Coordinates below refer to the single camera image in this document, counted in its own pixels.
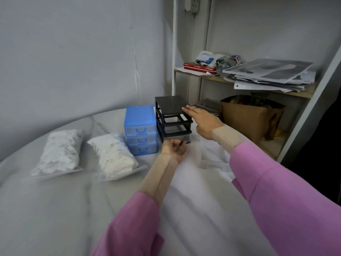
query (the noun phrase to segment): person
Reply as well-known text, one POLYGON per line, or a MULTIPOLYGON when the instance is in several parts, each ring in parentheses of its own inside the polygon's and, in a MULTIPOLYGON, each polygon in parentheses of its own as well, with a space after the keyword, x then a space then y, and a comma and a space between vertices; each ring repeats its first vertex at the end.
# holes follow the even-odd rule
MULTIPOLYGON (((279 256, 341 255, 341 207, 217 117, 192 106, 183 111, 198 124, 198 134, 217 141, 230 153, 236 176, 232 183, 279 256)), ((159 209, 185 155, 185 142, 164 141, 140 189, 109 224, 92 256, 159 253, 163 243, 157 233, 159 209)))

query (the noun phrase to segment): electrical outlet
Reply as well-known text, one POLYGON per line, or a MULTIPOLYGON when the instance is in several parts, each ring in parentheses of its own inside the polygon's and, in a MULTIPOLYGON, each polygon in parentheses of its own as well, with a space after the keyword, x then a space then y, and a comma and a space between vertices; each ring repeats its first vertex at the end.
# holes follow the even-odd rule
POLYGON ((197 14, 199 12, 200 0, 185 0, 185 11, 197 14))

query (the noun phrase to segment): book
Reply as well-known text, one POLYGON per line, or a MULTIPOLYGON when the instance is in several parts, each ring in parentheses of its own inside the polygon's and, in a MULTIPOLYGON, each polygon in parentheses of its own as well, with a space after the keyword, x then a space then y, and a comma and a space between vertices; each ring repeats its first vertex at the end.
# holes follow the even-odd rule
POLYGON ((183 66, 192 67, 192 68, 198 68, 198 69, 202 69, 202 70, 205 70, 205 71, 216 72, 216 67, 206 66, 206 65, 201 65, 201 64, 195 64, 194 62, 184 63, 183 66))
POLYGON ((199 68, 194 68, 194 67, 189 67, 189 66, 184 66, 183 68, 187 69, 187 70, 193 70, 193 71, 197 71, 197 72, 202 72, 202 73, 210 73, 210 74, 216 74, 216 72, 212 72, 212 71, 207 71, 205 69, 199 69, 199 68))

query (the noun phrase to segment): wall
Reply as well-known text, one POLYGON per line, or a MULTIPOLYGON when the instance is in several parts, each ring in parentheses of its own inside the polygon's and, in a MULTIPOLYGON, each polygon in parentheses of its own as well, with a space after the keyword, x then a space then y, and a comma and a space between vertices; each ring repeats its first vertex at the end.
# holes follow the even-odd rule
MULTIPOLYGON (((341 44, 340 7, 341 0, 212 0, 206 50, 239 54, 244 61, 263 57, 312 61, 324 72, 341 44)), ((291 157, 309 139, 335 100, 340 80, 333 76, 293 143, 291 157)), ((201 98, 219 100, 241 93, 249 91, 236 91, 219 82, 202 82, 201 98)), ((287 106, 280 128, 291 131, 307 101, 281 94, 269 98, 287 106)))
POLYGON ((0 159, 73 120, 170 94, 172 5, 0 0, 0 159))

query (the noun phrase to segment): pink sleeve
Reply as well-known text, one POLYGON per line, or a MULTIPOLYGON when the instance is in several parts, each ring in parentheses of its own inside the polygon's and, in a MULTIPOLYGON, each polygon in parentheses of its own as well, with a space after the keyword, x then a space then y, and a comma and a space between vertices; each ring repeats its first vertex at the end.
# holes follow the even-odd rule
POLYGON ((230 166, 234 185, 279 256, 341 255, 340 206, 250 142, 235 148, 230 166))
POLYGON ((163 244, 157 233, 160 211, 144 193, 135 193, 108 225, 92 256, 156 256, 163 244))

